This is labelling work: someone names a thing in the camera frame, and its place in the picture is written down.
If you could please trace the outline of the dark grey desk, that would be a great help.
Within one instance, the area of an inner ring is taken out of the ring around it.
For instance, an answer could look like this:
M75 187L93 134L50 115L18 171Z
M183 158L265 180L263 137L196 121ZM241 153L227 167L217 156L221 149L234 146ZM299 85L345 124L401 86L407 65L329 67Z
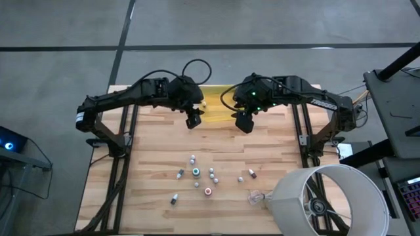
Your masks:
M420 68L404 68L387 82L379 80L378 74L376 70L365 72L364 81L395 155L420 158L420 134L406 135L420 126Z

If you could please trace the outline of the black computer with blue light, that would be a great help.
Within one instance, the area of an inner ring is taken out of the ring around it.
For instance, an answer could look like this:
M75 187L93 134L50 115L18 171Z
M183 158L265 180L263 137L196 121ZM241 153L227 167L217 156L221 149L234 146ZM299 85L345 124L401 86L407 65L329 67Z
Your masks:
M27 141L27 137L0 126L0 148L15 153L21 153Z

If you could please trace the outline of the white drum lamp shade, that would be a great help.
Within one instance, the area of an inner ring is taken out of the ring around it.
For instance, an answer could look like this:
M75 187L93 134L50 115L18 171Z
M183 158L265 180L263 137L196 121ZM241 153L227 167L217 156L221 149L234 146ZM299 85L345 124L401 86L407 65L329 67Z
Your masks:
M350 207L347 236L386 236L389 210L382 192L363 172L348 165L301 168L286 174L272 191L267 205L284 236L320 236L310 225L303 203L306 183L319 173L333 180Z

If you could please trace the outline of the laptop keyboard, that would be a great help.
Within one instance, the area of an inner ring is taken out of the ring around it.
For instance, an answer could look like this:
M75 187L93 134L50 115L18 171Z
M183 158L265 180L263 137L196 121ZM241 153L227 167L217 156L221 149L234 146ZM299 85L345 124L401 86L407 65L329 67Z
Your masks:
M402 198L403 213L412 223L420 223L420 176L396 183Z

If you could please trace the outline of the yellow translucent plastic bin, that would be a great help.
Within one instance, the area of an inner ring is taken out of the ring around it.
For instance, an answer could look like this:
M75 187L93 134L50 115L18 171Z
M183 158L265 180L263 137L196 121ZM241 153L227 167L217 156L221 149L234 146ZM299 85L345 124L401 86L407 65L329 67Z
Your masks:
M225 107L220 100L221 94L232 85L200 85L199 87L203 93L201 103L207 104L206 108L201 103L198 105L199 109L204 111L204 114L200 115L202 121L209 123L235 120L232 116L234 112Z

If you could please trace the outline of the white paper sheet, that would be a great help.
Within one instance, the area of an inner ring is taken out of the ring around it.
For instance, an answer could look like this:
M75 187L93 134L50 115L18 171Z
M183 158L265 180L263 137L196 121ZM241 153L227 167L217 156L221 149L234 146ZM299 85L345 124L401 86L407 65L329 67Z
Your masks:
M339 159L345 159L353 155L352 145L340 143L337 145L337 151L339 152Z

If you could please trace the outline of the black stand pole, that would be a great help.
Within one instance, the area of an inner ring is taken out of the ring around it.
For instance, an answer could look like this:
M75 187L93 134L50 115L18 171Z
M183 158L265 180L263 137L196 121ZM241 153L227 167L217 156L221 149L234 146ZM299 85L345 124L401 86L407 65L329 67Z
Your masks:
M377 77L382 82L387 82L390 78L403 69L406 65L413 62L420 56L420 42L416 43L412 46L408 51L403 53L400 57L398 57L394 62L388 65L385 69L381 70Z

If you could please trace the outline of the grey side cart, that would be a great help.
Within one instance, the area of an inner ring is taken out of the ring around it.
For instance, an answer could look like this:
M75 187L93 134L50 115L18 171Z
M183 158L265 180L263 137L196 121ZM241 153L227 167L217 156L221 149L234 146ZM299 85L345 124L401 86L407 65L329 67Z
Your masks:
M52 164L0 148L0 236L9 236L32 168L51 171Z

